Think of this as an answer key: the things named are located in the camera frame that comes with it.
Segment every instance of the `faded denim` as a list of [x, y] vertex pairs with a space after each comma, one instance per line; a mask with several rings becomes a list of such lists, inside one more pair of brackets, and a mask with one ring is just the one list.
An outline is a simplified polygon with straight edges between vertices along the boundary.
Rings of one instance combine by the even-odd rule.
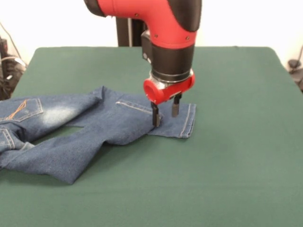
[[[101, 87], [85, 95], [31, 96], [0, 102], [0, 168], [51, 175], [73, 184], [104, 142], [126, 145], [143, 135], [189, 138], [196, 105], [160, 105], [160, 127], [152, 125], [150, 102], [142, 95]], [[32, 142], [61, 126], [82, 129], [38, 145]]]

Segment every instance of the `fabric seam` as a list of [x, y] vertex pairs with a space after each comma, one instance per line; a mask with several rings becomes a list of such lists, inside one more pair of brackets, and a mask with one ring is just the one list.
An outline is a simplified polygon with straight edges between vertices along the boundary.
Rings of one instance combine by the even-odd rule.
[[191, 104], [189, 104], [189, 106], [188, 106], [187, 116], [186, 116], [186, 119], [185, 119], [185, 123], [184, 123], [184, 126], [183, 126], [183, 130], [182, 130], [182, 132], [181, 132], [181, 134], [180, 134], [180, 137], [182, 137], [182, 135], [183, 135], [183, 133], [184, 133], [184, 131], [185, 131], [185, 129], [186, 129], [187, 122], [188, 122], [188, 119], [189, 119], [189, 114], [190, 114], [190, 107], [191, 107]]
[[10, 149], [11, 149], [11, 144], [9, 142], [9, 139], [7, 138], [6, 134], [4, 133], [5, 129], [0, 129], [0, 131], [3, 133], [3, 135], [5, 136], [5, 139], [7, 141], [6, 144], [1, 144], [1, 146], [6, 146], [6, 145], [9, 145]]
[[194, 111], [194, 109], [195, 109], [195, 106], [192, 106], [192, 108], [191, 108], [191, 111], [190, 111], [190, 113], [191, 113], [191, 118], [190, 118], [190, 120], [188, 121], [188, 124], [187, 124], [187, 126], [189, 126], [188, 127], [188, 130], [187, 130], [187, 133], [186, 133], [186, 135], [188, 136], [189, 134], [190, 134], [190, 131], [193, 129], [193, 120], [194, 120], [194, 118], [195, 118], [195, 114], [193, 113], [193, 111]]
[[128, 106], [128, 107], [132, 108], [132, 109], [139, 110], [139, 111], [142, 111], [142, 112], [147, 113], [147, 114], [152, 114], [151, 111], [147, 111], [147, 110], [141, 109], [139, 107], [135, 107], [135, 106], [129, 105], [129, 104], [124, 103], [124, 102], [118, 101], [118, 102], [116, 102], [116, 104], [125, 105], [125, 106]]
[[15, 149], [16, 146], [15, 146], [15, 143], [14, 143], [12, 137], [10, 136], [9, 131], [8, 131], [7, 129], [5, 129], [5, 132], [7, 133], [8, 137], [10, 138], [11, 144], [13, 145], [13, 147], [11, 147], [11, 149]]
[[25, 148], [25, 146], [26, 146], [27, 144], [30, 144], [30, 143], [29, 143], [29, 142], [25, 142], [24, 146], [20, 149], [20, 151], [24, 150], [24, 148]]

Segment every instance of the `denim fabric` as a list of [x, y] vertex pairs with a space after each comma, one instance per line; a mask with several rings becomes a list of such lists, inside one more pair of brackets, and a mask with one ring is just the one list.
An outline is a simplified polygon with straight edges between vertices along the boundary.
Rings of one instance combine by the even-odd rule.
[[[15, 98], [0, 102], [0, 168], [47, 174], [74, 183], [104, 142], [126, 145], [145, 134], [188, 138], [195, 105], [181, 104], [171, 117], [171, 102], [160, 105], [161, 124], [154, 129], [145, 96], [101, 87], [87, 95]], [[60, 126], [82, 129], [36, 146], [34, 140]]]

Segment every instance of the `green tablecloth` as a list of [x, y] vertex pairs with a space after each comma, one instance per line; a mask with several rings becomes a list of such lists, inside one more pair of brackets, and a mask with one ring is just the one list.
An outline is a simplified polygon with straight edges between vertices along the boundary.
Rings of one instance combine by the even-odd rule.
[[[140, 48], [41, 48], [14, 96], [143, 93], [149, 69]], [[303, 96], [276, 54], [197, 48], [194, 70], [191, 138], [106, 146], [72, 186], [2, 170], [0, 226], [303, 226]]]

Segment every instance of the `pocket stitching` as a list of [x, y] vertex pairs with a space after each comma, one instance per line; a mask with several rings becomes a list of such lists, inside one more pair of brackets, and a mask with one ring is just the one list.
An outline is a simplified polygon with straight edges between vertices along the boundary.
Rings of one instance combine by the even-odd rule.
[[[143, 106], [143, 105], [140, 105], [140, 104], [137, 104], [137, 103], [133, 103], [133, 102], [130, 102], [130, 101], [120, 99], [119, 101], [116, 102], [116, 104], [124, 105], [124, 106], [130, 107], [132, 109], [139, 110], [141, 112], [152, 115], [152, 109], [151, 108], [148, 108], [146, 106]], [[164, 117], [164, 115], [162, 113], [159, 113], [159, 115], [160, 115], [160, 119]]]
[[24, 121], [32, 116], [38, 115], [43, 113], [43, 108], [42, 108], [42, 104], [41, 104], [41, 100], [39, 98], [34, 98], [34, 99], [28, 99], [28, 100], [35, 100], [37, 105], [38, 105], [38, 109], [36, 111], [34, 111], [33, 113], [29, 113], [23, 117], [17, 118], [17, 119], [11, 119], [11, 120], [7, 120], [5, 117], [4, 118], [0, 118], [0, 122], [3, 121], [14, 121], [14, 122], [21, 122]]

